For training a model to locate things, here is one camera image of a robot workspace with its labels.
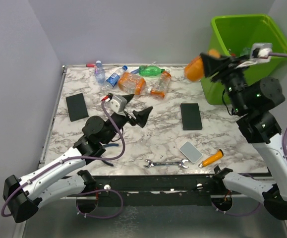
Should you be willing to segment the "left black foam pad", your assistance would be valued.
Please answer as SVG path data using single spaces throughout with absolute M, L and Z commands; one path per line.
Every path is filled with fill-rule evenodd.
M 65 99 L 71 122 L 88 117 L 87 107 L 82 93 L 66 97 Z

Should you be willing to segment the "blue handled screwdriver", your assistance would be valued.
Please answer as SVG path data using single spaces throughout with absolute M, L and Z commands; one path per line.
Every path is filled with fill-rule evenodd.
M 139 68 L 137 68 L 137 69 L 135 69 L 135 70 L 131 71 L 131 73 L 133 73 L 133 74 L 137 74 L 137 73 L 139 73 L 139 71 L 140 71 L 140 69 L 139 69 Z

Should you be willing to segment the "right black foam pad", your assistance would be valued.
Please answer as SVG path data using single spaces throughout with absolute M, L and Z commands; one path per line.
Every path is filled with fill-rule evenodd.
M 183 130 L 202 130 L 202 121 L 198 103 L 180 104 Z

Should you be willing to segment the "blue handled pliers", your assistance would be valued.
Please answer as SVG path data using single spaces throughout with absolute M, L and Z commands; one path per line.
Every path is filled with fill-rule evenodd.
M 104 154 L 101 156 L 102 158 L 111 158 L 115 157 L 119 154 L 120 146 L 118 143 L 110 143 L 103 146 L 103 148 L 106 150 Z

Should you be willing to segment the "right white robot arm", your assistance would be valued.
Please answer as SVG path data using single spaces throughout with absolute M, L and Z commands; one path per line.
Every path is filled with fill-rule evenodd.
M 231 169 L 215 168 L 213 190 L 223 194 L 227 190 L 242 193 L 263 204 L 276 219 L 287 220 L 287 146 L 271 109 L 285 97 L 280 82 L 265 77 L 252 85 L 246 83 L 244 71 L 250 66 L 270 61 L 270 49 L 256 49 L 247 56 L 214 57 L 201 53 L 204 75 L 212 82 L 224 85 L 232 104 L 241 134 L 263 158 L 274 184 L 245 177 Z

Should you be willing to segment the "clear bottle inside bin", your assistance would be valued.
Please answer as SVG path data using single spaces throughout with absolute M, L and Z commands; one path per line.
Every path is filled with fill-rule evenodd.
M 249 55 L 251 52 L 251 48 L 244 48 L 241 52 L 242 55 Z

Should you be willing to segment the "black foam pad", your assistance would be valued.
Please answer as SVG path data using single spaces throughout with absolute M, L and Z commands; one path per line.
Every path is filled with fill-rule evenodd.
M 82 93 L 66 97 L 65 99 L 71 122 L 88 117 L 87 107 Z
M 198 103 L 180 104 L 183 130 L 202 130 L 202 121 Z

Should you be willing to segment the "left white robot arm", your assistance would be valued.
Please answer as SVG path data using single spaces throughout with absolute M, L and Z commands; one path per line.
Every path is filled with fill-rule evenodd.
M 4 181 L 0 214 L 21 223 L 52 200 L 75 194 L 90 195 L 96 182 L 83 167 L 95 160 L 107 162 L 122 157 L 126 148 L 123 127 L 127 123 L 144 127 L 147 123 L 152 107 L 132 114 L 125 111 L 133 97 L 106 95 L 101 107 L 107 120 L 89 117 L 82 128 L 83 135 L 57 159 L 20 178 L 9 176 Z

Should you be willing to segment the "green sprite bottle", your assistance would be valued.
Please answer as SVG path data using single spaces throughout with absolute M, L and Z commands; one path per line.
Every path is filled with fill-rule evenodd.
M 154 66 L 154 65 L 150 65 L 150 66 L 142 65 L 139 67 L 139 75 L 143 77 L 158 76 L 162 74 L 164 71 L 166 70 L 163 68 Z

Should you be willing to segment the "black base frame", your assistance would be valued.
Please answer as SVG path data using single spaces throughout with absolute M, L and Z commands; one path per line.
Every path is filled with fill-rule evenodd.
M 211 196 L 228 190 L 209 175 L 95 176 L 83 192 L 109 185 L 119 192 L 124 206 L 210 206 Z

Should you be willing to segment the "small clear bottle back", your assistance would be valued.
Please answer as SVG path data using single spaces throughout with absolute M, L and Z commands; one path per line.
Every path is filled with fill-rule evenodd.
M 103 68 L 102 62 L 100 60 L 96 61 L 95 64 L 95 79 L 98 84 L 103 84 L 106 76 L 105 76 L 105 70 Z

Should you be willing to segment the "green plastic bin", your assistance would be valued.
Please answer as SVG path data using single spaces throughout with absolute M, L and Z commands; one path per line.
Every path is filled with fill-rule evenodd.
M 208 49 L 215 49 L 221 55 L 230 53 L 241 56 L 245 48 L 254 43 L 272 43 L 273 52 L 287 54 L 287 37 L 276 22 L 266 14 L 241 14 L 216 16 L 211 20 L 212 36 Z M 287 58 L 272 57 L 266 64 L 258 64 L 244 72 L 248 85 L 269 76 L 280 68 Z M 202 78 L 204 96 L 210 105 L 222 105 L 224 86 L 212 83 L 209 78 Z

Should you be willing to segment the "silver open-end wrench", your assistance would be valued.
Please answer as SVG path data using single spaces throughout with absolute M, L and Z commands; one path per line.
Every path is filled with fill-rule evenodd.
M 187 159 L 182 159 L 176 162 L 153 162 L 151 160 L 145 160 L 148 164 L 144 165 L 145 168 L 155 167 L 155 166 L 178 166 L 183 169 L 189 168 L 189 166 L 185 165 L 188 162 Z

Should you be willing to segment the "grey rectangular sharpening stone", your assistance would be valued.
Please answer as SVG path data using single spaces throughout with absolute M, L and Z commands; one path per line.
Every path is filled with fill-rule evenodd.
M 179 150 L 191 163 L 194 164 L 203 156 L 203 154 L 190 142 L 185 142 Z

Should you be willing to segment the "orange label bottle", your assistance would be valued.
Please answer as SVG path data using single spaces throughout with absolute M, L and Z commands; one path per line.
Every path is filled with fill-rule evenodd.
M 118 81 L 119 89 L 128 94 L 141 95 L 146 87 L 143 77 L 130 72 L 125 72 Z
M 148 88 L 148 95 L 151 95 L 158 99 L 163 99 L 168 91 L 171 79 L 172 76 L 169 70 L 165 70 L 164 72 L 162 72 L 157 83 L 153 87 Z

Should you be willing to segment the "orange juice bottle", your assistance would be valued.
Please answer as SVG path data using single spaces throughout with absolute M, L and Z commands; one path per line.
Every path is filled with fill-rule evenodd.
M 204 78 L 203 62 L 200 56 L 194 58 L 184 69 L 184 77 L 191 82 Z

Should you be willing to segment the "blue label bottle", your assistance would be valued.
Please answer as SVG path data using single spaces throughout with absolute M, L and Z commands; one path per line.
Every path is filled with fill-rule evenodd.
M 103 86 L 113 89 L 120 78 L 123 76 L 123 74 L 128 70 L 128 67 L 126 65 L 118 68 L 104 83 Z

